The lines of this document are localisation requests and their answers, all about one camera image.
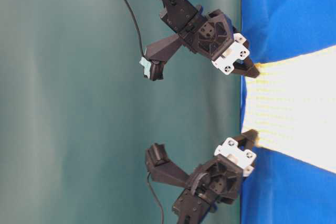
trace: blue cloth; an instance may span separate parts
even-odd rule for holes
[[[335,45],[336,0],[242,0],[242,32],[254,62]],[[241,88],[243,121],[248,92],[244,80]],[[242,224],[336,223],[335,174],[277,152],[255,151],[257,168],[243,187]]]

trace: black cable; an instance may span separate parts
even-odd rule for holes
[[[139,46],[140,46],[140,53],[141,53],[141,56],[144,57],[144,53],[143,53],[143,49],[142,49],[142,41],[141,41],[141,34],[140,34],[140,30],[139,30],[139,27],[138,27],[138,22],[136,21],[136,18],[134,16],[134,13],[132,11],[132,8],[130,6],[130,4],[128,3],[127,0],[124,0],[125,4],[127,5],[127,8],[128,10],[130,11],[131,13],[131,16],[132,16],[132,19],[133,19],[133,22],[134,22],[134,25],[135,25],[135,28],[136,28],[136,32],[138,33],[138,38],[139,38]]]
[[[158,206],[160,207],[160,210],[161,210],[161,224],[164,224],[164,212],[163,212],[163,207],[158,199],[158,197],[156,196],[155,192],[154,192],[154,189],[149,181],[149,177],[151,176],[151,173],[148,173],[147,174],[147,185],[149,187],[149,189],[151,190],[153,196],[154,196],[154,199],[156,201],[156,203],[158,204]]]

